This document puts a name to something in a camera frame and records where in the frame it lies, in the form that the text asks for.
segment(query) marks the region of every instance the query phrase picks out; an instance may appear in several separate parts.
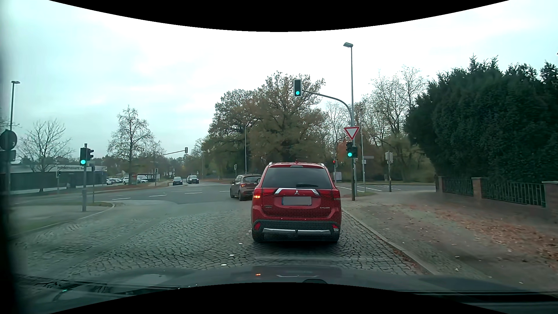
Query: street sign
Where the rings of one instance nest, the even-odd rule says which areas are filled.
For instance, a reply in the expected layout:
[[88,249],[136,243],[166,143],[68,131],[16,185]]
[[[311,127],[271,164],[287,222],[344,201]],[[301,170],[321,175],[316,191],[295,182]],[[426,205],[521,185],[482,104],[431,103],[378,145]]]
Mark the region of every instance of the street sign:
[[386,162],[393,164],[393,153],[390,151],[386,151]]
[[16,151],[15,150],[0,151],[0,160],[3,162],[16,161]]
[[12,150],[16,147],[17,135],[12,130],[6,130],[0,135],[0,148],[3,150]]
[[354,140],[354,136],[357,134],[359,126],[349,126],[345,128],[345,132],[350,137],[350,140]]

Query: car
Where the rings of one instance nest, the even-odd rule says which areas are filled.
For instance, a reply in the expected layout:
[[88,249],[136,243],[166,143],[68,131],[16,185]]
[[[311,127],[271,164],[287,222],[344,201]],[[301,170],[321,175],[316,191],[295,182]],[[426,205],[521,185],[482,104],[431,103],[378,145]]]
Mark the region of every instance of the car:
[[[128,184],[129,183],[129,177],[125,177],[124,180],[122,180],[124,182],[124,184]],[[141,183],[141,179],[137,179],[136,183]]]
[[183,185],[182,178],[174,177],[174,179],[172,180],[172,185]]
[[322,163],[269,163],[257,180],[252,238],[337,242],[341,195]]
[[198,176],[195,174],[189,175],[188,177],[186,177],[186,183],[200,183],[200,178],[198,178]]
[[238,197],[239,201],[244,201],[252,197],[254,189],[257,185],[256,181],[261,178],[261,174],[249,173],[238,175],[230,186],[230,197]]

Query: car hood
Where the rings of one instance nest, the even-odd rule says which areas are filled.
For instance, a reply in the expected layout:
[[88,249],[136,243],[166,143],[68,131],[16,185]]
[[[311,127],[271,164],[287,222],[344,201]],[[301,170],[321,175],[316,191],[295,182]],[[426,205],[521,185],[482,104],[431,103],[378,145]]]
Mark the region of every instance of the car hood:
[[315,266],[246,266],[212,270],[181,268],[141,268],[107,273],[82,280],[20,277],[22,286],[44,286],[47,291],[26,300],[31,313],[53,313],[110,299],[169,289],[232,283],[312,282],[387,289],[431,296],[459,296],[458,302],[479,302],[479,296],[543,296],[537,292],[495,282],[446,275],[395,275],[374,270],[351,270]]

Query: license plate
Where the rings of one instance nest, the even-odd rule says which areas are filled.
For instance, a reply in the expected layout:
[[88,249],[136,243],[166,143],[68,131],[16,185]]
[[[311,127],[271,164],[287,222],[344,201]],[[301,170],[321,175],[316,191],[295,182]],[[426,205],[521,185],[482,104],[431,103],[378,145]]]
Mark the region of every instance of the license plate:
[[312,205],[310,196],[283,196],[282,205]]

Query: traffic light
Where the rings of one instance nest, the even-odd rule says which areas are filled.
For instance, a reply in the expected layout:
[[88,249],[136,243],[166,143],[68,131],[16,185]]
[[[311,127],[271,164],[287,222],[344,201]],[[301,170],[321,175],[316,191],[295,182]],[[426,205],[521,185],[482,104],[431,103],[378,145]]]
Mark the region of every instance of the traffic light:
[[353,146],[353,142],[347,142],[347,157],[356,158],[358,146]]
[[294,97],[302,97],[302,80],[292,80],[292,91],[294,92]]
[[87,148],[82,147],[79,149],[79,164],[85,166],[85,163],[87,162],[86,158],[87,158]]

